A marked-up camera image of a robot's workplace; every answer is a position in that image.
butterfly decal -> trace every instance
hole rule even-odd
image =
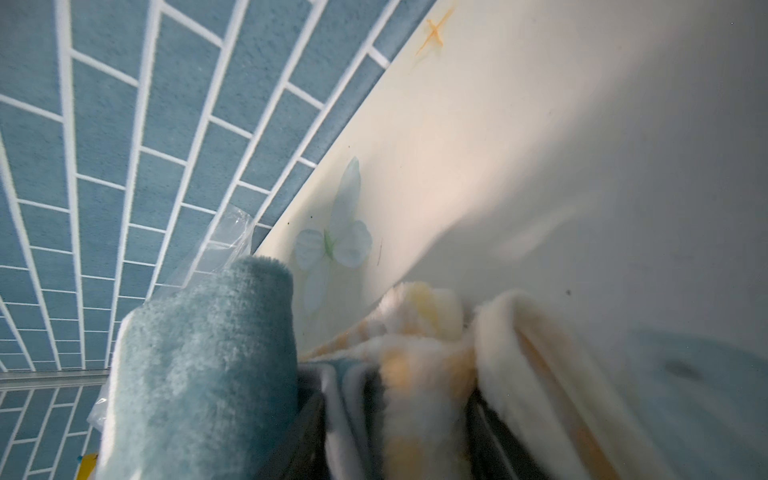
[[[296,235],[296,262],[308,271],[304,283],[304,309],[313,313],[323,303],[333,261],[347,268],[362,265],[371,251],[373,239],[361,220],[354,220],[360,198],[360,163],[353,158],[341,177],[333,201],[331,221],[322,232],[311,228]]]

blue towel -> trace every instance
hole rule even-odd
[[[296,415],[293,281],[245,258],[124,321],[97,480],[251,480]]]

white grout line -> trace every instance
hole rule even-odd
[[[19,198],[18,202],[23,205],[32,205],[33,207],[40,207],[40,208],[45,208],[47,210],[54,210],[57,212],[62,212],[64,214],[69,213],[68,208],[55,207],[54,205],[48,205],[48,204],[41,204],[40,202],[33,202],[32,200],[22,200],[21,198]]]
[[[218,117],[214,117],[213,115],[210,116],[210,122],[212,124],[218,125],[219,127],[226,128],[228,131],[234,132],[240,135],[241,137],[245,137],[245,138],[251,137],[251,133],[249,131],[243,130],[238,126],[232,125],[230,122],[224,121]]]
[[[24,401],[24,406],[22,407],[22,413],[18,416],[18,420],[16,420],[16,426],[13,428],[13,432],[11,432],[11,435],[8,437],[8,439],[15,439],[16,434],[18,433],[18,428],[22,426],[22,420],[24,420],[24,415],[27,414],[27,407],[29,407],[29,401],[32,399],[32,394],[34,393],[34,390],[30,390],[27,394],[27,399]],[[8,461],[8,453],[11,452],[11,443],[8,442],[8,444],[5,446],[5,451],[2,454],[2,458],[0,458],[0,472],[3,471],[3,468],[5,467],[5,463]]]
[[[38,474],[38,473],[48,473],[48,472],[52,472],[52,471],[53,471],[53,468],[51,468],[51,467],[41,468],[39,470],[30,470],[29,475],[35,475],[35,474]]]
[[[21,110],[26,110],[31,114],[40,115],[41,117],[46,117],[51,120],[57,121],[59,123],[64,121],[64,119],[61,118],[61,115],[59,114],[55,114],[53,112],[43,110],[42,108],[35,107],[34,105],[30,105],[23,101],[16,100],[15,98],[6,97],[3,94],[0,94],[0,101],[3,102],[4,104],[11,105],[12,107],[16,107]]]
[[[74,289],[77,291],[78,318],[80,319],[80,341],[83,335],[83,279],[80,258],[80,211],[78,209],[78,156],[74,135],[74,87],[72,85],[72,22],[69,0],[56,0],[56,48],[58,50],[58,84],[61,91],[61,116],[64,118],[64,158],[67,172],[67,201],[69,207],[69,228],[72,243],[72,265],[74,266]],[[58,351],[54,353],[56,367],[61,369]]]
[[[181,23],[183,26],[189,28],[191,31],[205,38],[210,43],[216,45],[218,48],[223,48],[223,41],[221,40],[221,37],[213,33],[211,30],[208,30],[204,26],[200,25],[199,23],[194,21],[192,18],[187,17],[185,14],[179,12],[177,9],[171,7],[165,2],[163,3],[162,10],[165,15],[168,15],[176,22]]]
[[[368,50],[368,56],[377,64],[379,64],[379,67],[383,69],[389,68],[389,60],[386,59],[384,54],[379,51],[378,48],[371,45],[371,48]]]
[[[144,141],[144,122],[147,119],[147,106],[152,86],[152,69],[154,67],[154,54],[157,48],[157,37],[160,34],[162,19],[162,0],[150,0],[147,10],[147,28],[144,32],[144,45],[141,51],[141,69],[139,71],[139,88],[136,95],[136,108],[134,109],[134,126],[131,136],[131,156],[128,160],[127,182],[125,184],[125,200],[123,201],[123,216],[120,223],[120,239],[118,241],[118,264],[115,267],[114,285],[112,290],[112,308],[109,319],[109,336],[114,328],[114,317],[118,309],[118,295],[123,280],[123,260],[125,260],[125,248],[128,239],[128,230],[131,222],[131,211],[136,191],[136,176],[138,175],[139,159],[141,158],[141,144]],[[108,368],[109,342],[107,342],[104,355],[104,367]]]
[[[85,442],[83,442],[83,449],[80,451],[80,455],[85,455],[85,450],[88,448],[88,442],[91,441],[91,433],[94,431],[94,427],[90,425],[88,427],[88,434],[85,436]]]
[[[29,469],[32,468],[32,463],[35,461],[35,455],[38,453],[38,449],[40,448],[40,440],[42,440],[43,435],[45,434],[45,427],[48,426],[48,419],[51,418],[51,411],[53,410],[53,405],[56,401],[56,394],[58,394],[58,389],[54,390],[53,395],[51,395],[51,403],[48,404],[48,410],[45,412],[45,417],[43,418],[43,425],[40,427],[40,433],[38,433],[38,437],[35,439],[35,447],[32,448],[32,453],[29,455],[27,468],[25,468],[25,473],[22,478],[27,478],[29,476]]]
[[[161,230],[155,227],[147,227],[146,225],[139,225],[138,223],[129,223],[128,226],[133,228],[141,228],[142,230],[148,230],[150,232],[165,233],[165,230]]]
[[[301,98],[306,103],[312,105],[314,108],[318,110],[323,109],[323,103],[320,100],[314,98],[312,95],[306,93],[304,90],[302,90],[301,88],[298,88],[296,85],[292,84],[289,81],[286,82],[286,90],[296,95],[298,98]]]
[[[342,77],[336,83],[336,86],[333,89],[333,92],[331,93],[330,97],[328,98],[328,101],[326,102],[326,106],[320,111],[320,113],[317,115],[317,118],[315,118],[315,121],[310,126],[310,129],[304,135],[304,139],[301,140],[301,143],[296,148],[296,151],[293,153],[293,156],[291,157],[291,159],[288,161],[288,164],[283,169],[283,172],[277,178],[277,181],[272,187],[272,191],[264,200],[264,203],[261,204],[261,207],[259,207],[259,211],[256,213],[256,216],[254,217],[256,219],[256,222],[261,220],[261,217],[264,215],[264,212],[272,203],[272,200],[277,195],[277,192],[280,191],[280,188],[285,183],[285,180],[288,178],[288,175],[290,174],[291,170],[296,165],[296,162],[299,160],[300,155],[304,152],[304,149],[306,149],[307,145],[310,144],[310,141],[315,136],[315,133],[317,133],[317,130],[320,128],[320,125],[323,124],[323,121],[328,116],[328,113],[333,108],[333,105],[335,105],[336,101],[339,100],[339,97],[344,91],[344,88],[346,88],[349,81],[352,80],[352,76],[355,74],[355,72],[357,71],[357,68],[360,66],[362,61],[365,59],[366,55],[368,54],[368,51],[373,45],[373,42],[379,36],[379,33],[381,33],[382,29],[384,29],[384,25],[386,25],[386,22],[389,20],[389,17],[392,16],[392,13],[395,11],[395,8],[397,8],[397,5],[399,3],[400,3],[400,0],[389,0],[389,2],[387,2],[387,4],[384,6],[384,9],[382,10],[381,15],[379,15],[379,18],[376,20],[376,23],[373,24],[370,31],[368,32],[368,36],[363,41],[357,53],[355,53],[355,56],[347,66]]]
[[[96,280],[114,280],[108,276],[81,275],[83,278],[95,278]]]
[[[247,182],[244,182],[242,180],[238,180],[237,184],[239,186],[241,186],[241,187],[245,187],[245,188],[248,188],[248,189],[253,190],[255,192],[259,192],[260,194],[265,194],[265,195],[269,195],[270,194],[270,191],[267,190],[266,188],[257,187],[256,185],[248,184]]]
[[[123,187],[122,185],[113,184],[112,182],[107,182],[106,180],[102,180],[101,178],[90,177],[88,175],[83,175],[83,174],[75,174],[75,176],[80,180],[86,180],[94,184],[104,185],[105,187],[115,188],[117,190],[125,190],[125,187]]]
[[[204,207],[198,207],[197,205],[187,204],[184,202],[181,202],[181,206],[185,208],[190,208],[191,210],[197,210],[199,212],[205,212],[206,214],[216,215],[216,212],[211,210],[210,208],[204,208]]]
[[[240,158],[240,163],[237,165],[237,170],[235,170],[235,173],[233,175],[233,181],[231,181],[229,186],[227,187],[227,191],[224,193],[224,196],[221,200],[221,203],[219,204],[219,209],[216,215],[214,216],[214,219],[208,225],[208,230],[205,233],[205,237],[203,238],[203,241],[200,244],[200,248],[197,250],[197,254],[195,255],[194,260],[192,261],[191,268],[187,273],[187,278],[184,280],[185,286],[189,283],[190,278],[192,278],[193,271],[197,268],[197,264],[200,262],[200,258],[203,256],[203,252],[204,252],[203,246],[206,243],[208,243],[210,238],[214,235],[214,230],[216,229],[216,226],[221,220],[221,216],[224,213],[224,209],[227,207],[228,203],[232,199],[232,195],[234,194],[235,188],[237,187],[237,183],[238,181],[240,181],[240,179],[243,176],[243,172],[248,167],[248,162],[250,161],[250,158],[253,156],[253,152],[256,150],[256,147],[259,144],[259,141],[261,140],[261,136],[264,134],[264,131],[266,130],[266,126],[267,124],[269,124],[270,119],[272,118],[272,114],[274,113],[275,108],[277,107],[277,102],[280,100],[280,96],[283,94],[286,84],[288,83],[290,76],[293,74],[294,68],[296,68],[296,65],[298,65],[299,60],[301,59],[301,54],[304,52],[304,48],[306,47],[306,44],[310,41],[310,36],[315,31],[317,22],[320,20],[320,16],[323,14],[323,10],[325,10],[327,2],[328,0],[316,0],[313,3],[312,10],[310,11],[309,16],[307,16],[304,22],[304,26],[301,29],[301,33],[299,33],[299,37],[296,39],[296,43],[293,44],[293,50],[291,51],[291,54],[288,57],[288,60],[286,61],[285,66],[283,67],[283,71],[280,73],[280,78],[277,81],[277,85],[275,86],[274,90],[272,90],[270,99],[266,103],[264,112],[261,114],[261,118],[259,119],[259,123],[256,126],[256,130],[253,131],[253,136],[248,142],[248,146],[246,147],[245,152],[243,153],[243,156]]]
[[[8,164],[8,156],[5,154],[5,143],[2,140],[2,134],[0,134],[0,181],[2,182],[3,190],[5,191],[5,198],[8,202],[8,209],[11,211],[11,218],[16,229],[16,237],[18,238],[18,242],[22,247],[22,255],[24,257],[24,261],[27,263],[27,268],[29,268],[29,278],[32,281],[32,287],[35,290],[35,296],[37,297],[38,303],[40,304],[40,313],[43,317],[45,329],[48,332],[48,341],[51,343],[54,358],[56,358],[56,368],[60,369],[61,364],[58,361],[58,350],[56,349],[56,342],[53,337],[51,319],[48,315],[48,308],[45,305],[45,298],[43,297],[42,287],[40,285],[40,277],[38,276],[38,270],[35,266],[35,258],[32,256],[32,248],[29,244],[27,228],[25,227],[24,219],[22,218],[22,209],[16,200],[18,198],[16,196],[16,187],[13,184],[13,176],[11,175],[11,167]],[[0,305],[2,305],[3,314],[9,320],[8,323],[16,338],[18,339],[18,342],[22,347],[22,351],[25,353],[27,361],[29,362],[29,368],[33,372],[36,371],[37,369],[35,368],[35,364],[32,363],[31,359],[29,358],[27,347],[24,345],[24,342],[18,335],[18,330],[16,329],[16,325],[11,318],[10,312],[2,301],[0,301]]]
[[[304,157],[299,157],[296,159],[300,164],[305,164],[309,168],[317,168],[317,164],[315,162],[308,161]]]
[[[232,7],[232,16],[230,17],[230,23],[227,26],[227,33],[224,36],[221,52],[216,61],[216,68],[214,69],[214,74],[210,80],[208,93],[206,94],[205,103],[203,104],[203,111],[200,113],[200,120],[197,122],[197,129],[195,130],[194,138],[192,139],[192,146],[187,158],[187,166],[184,168],[184,173],[181,175],[181,182],[179,190],[176,193],[176,199],[174,200],[174,207],[170,212],[170,218],[168,220],[168,226],[165,229],[166,232],[163,237],[163,243],[160,246],[160,252],[157,256],[157,266],[155,267],[154,272],[152,273],[152,279],[149,282],[147,300],[152,297],[154,284],[157,282],[163,262],[165,261],[165,254],[168,252],[168,245],[170,244],[174,229],[176,228],[176,222],[179,219],[181,204],[184,197],[187,195],[187,188],[189,187],[192,178],[192,171],[197,163],[197,156],[200,154],[200,148],[203,146],[203,139],[205,138],[205,132],[208,128],[210,115],[213,113],[216,100],[219,97],[219,90],[224,81],[224,75],[227,73],[227,67],[232,58],[232,51],[237,42],[237,36],[240,34],[240,27],[243,24],[247,8],[248,0],[236,0],[234,7]]]
[[[135,78],[131,77],[129,74],[125,74],[122,71],[117,70],[116,68],[112,68],[109,65],[105,64],[102,61],[96,60],[93,57],[89,57],[85,53],[80,53],[79,51],[75,50],[74,48],[69,49],[69,54],[77,61],[80,61],[89,67],[93,67],[96,70],[102,71],[107,75],[110,75],[112,77],[115,77],[119,81],[123,81],[129,85],[132,85],[134,87],[139,86],[139,81]]]
[[[149,155],[152,155],[152,156],[157,157],[157,158],[162,158],[163,160],[174,162],[175,164],[179,164],[179,165],[186,165],[187,164],[186,160],[181,160],[180,158],[176,158],[173,155],[164,154],[161,151],[157,151],[157,150],[155,150],[153,148],[145,147],[144,145],[139,147],[139,151],[142,151],[145,154],[149,154]]]
[[[124,263],[132,263],[134,265],[155,266],[154,263],[136,262],[134,260],[123,260]]]
[[[44,252],[66,253],[67,255],[72,255],[72,252],[68,252],[67,250],[57,250],[55,248],[36,247],[35,245],[30,245],[29,248],[32,250],[42,250]]]

